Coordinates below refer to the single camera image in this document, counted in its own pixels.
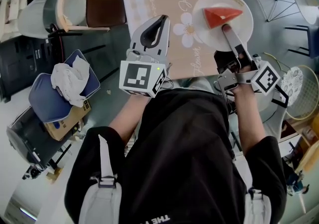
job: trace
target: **white plate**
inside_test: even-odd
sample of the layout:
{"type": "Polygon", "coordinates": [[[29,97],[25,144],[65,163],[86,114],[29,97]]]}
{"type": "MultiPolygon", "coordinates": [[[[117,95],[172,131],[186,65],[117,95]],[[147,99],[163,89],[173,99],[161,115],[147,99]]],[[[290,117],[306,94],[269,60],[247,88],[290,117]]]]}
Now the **white plate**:
{"type": "Polygon", "coordinates": [[[239,39],[246,46],[253,32],[254,22],[250,9],[242,0],[198,0],[193,9],[193,25],[196,35],[205,44],[218,51],[231,51],[221,26],[209,29],[204,18],[203,8],[218,6],[231,7],[243,11],[241,15],[229,21],[228,24],[231,25],[239,39]]]}

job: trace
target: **bag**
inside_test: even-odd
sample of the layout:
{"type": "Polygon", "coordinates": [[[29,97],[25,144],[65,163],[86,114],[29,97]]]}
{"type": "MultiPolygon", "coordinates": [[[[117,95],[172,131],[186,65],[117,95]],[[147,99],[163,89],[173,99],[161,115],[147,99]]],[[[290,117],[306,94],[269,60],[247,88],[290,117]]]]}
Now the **bag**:
{"type": "Polygon", "coordinates": [[[119,223],[122,187],[113,175],[107,141],[99,135],[101,179],[85,194],[79,224],[119,223]]]}
{"type": "MultiPolygon", "coordinates": [[[[81,207],[79,224],[118,224],[122,187],[113,174],[107,141],[99,135],[101,155],[101,179],[94,178],[81,207]]],[[[245,197],[244,224],[268,224],[271,204],[267,196],[253,188],[245,197]]]]}

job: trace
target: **watermelon slice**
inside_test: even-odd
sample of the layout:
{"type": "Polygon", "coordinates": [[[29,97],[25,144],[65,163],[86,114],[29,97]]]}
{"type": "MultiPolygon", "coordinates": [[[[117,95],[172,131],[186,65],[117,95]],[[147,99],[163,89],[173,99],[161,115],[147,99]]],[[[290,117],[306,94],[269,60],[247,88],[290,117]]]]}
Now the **watermelon slice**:
{"type": "Polygon", "coordinates": [[[243,13],[242,10],[229,7],[203,8],[204,17],[209,29],[221,26],[243,13]]]}

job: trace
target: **blue cushion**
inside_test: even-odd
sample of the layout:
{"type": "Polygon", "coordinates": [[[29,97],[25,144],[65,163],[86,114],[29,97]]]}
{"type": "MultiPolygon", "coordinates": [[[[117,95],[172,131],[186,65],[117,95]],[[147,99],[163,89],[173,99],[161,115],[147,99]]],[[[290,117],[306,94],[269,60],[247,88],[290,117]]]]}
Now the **blue cushion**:
{"type": "MultiPolygon", "coordinates": [[[[75,50],[65,63],[72,66],[76,56],[86,61],[81,51],[75,50]]],[[[90,67],[89,80],[81,95],[88,99],[99,88],[100,82],[90,67]]],[[[44,123],[67,118],[73,107],[57,90],[52,88],[50,74],[40,74],[35,79],[29,94],[29,102],[36,115],[44,123]]]]}

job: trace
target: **white cloth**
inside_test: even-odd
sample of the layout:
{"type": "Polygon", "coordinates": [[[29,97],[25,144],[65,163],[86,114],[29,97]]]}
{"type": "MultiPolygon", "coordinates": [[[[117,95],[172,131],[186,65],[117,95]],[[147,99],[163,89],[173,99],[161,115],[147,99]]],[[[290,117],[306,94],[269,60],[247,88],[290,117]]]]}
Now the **white cloth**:
{"type": "Polygon", "coordinates": [[[54,89],[58,87],[71,105],[83,107],[83,101],[86,98],[80,93],[88,82],[89,72],[89,63],[79,56],[75,58],[72,67],[65,63],[56,64],[51,75],[52,87],[54,89]]]}

